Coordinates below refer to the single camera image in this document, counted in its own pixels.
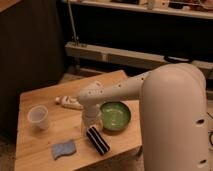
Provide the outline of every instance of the wire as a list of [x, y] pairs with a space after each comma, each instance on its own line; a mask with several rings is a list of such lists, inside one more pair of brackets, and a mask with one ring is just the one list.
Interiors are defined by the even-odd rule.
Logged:
[[213, 119], [213, 116], [212, 116], [209, 112], [207, 112], [207, 115], [208, 115], [211, 119]]
[[209, 142], [210, 142], [210, 144], [211, 144], [211, 146], [213, 148], [212, 136], [213, 136], [213, 131], [210, 131], [209, 132]]

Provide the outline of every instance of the blue sponge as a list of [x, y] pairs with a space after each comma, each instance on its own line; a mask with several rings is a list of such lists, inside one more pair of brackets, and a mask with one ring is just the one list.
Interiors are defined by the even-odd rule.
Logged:
[[61, 156], [72, 155], [75, 152], [76, 152], [76, 147], [73, 140], [69, 140], [65, 143], [54, 144], [52, 146], [52, 155], [55, 160]]

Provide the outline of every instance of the white object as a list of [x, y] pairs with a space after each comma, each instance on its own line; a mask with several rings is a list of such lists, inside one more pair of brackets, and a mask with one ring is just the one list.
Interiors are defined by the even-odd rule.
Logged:
[[28, 112], [27, 118], [34, 126], [45, 130], [49, 127], [48, 110], [45, 106], [35, 106]]
[[83, 106], [77, 101], [77, 99], [72, 98], [70, 96], [56, 97], [55, 102], [57, 104], [60, 104], [64, 108], [77, 109], [77, 110], [83, 109]]
[[[103, 85], [99, 81], [94, 81], [89, 84], [87, 87], [81, 90], [81, 93], [90, 93], [91, 91], [98, 91], [103, 88]], [[94, 126], [97, 130], [103, 129], [103, 123], [101, 119], [100, 105], [90, 105], [90, 103], [85, 103], [83, 106], [82, 112], [82, 123], [81, 123], [81, 132], [83, 135], [86, 135], [87, 130]]]
[[84, 116], [104, 101], [139, 99], [146, 171], [210, 170], [205, 79], [195, 66], [164, 65], [77, 98]]

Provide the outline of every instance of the floor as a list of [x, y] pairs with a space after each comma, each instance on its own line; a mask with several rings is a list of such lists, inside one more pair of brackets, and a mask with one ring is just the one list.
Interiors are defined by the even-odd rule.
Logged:
[[[73, 67], [68, 68], [60, 83], [82, 79], [103, 73], [91, 69], [82, 69], [76, 74]], [[138, 149], [125, 152], [108, 160], [80, 169], [79, 171], [143, 171], [143, 155], [137, 156]], [[0, 171], [13, 171], [15, 160], [15, 145], [0, 135]]]

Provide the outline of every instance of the wooden tabletop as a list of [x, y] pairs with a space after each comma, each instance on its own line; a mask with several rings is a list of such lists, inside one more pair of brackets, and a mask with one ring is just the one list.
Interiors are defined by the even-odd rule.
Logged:
[[0, 0], [0, 12], [8, 9], [9, 7], [15, 5], [21, 0]]
[[[101, 132], [111, 147], [104, 156], [100, 156], [90, 141], [82, 137], [82, 111], [65, 109], [54, 103], [56, 96], [75, 97], [83, 87], [95, 80], [109, 86], [126, 78], [123, 71], [116, 71], [21, 94], [15, 170], [75, 170], [141, 146], [138, 101], [124, 102], [132, 113], [131, 122], [124, 131], [116, 135]], [[36, 105], [45, 105], [49, 110], [50, 127], [45, 131], [34, 129], [27, 121], [28, 111]], [[51, 155], [51, 146], [69, 139], [74, 139], [77, 152], [55, 161]]]

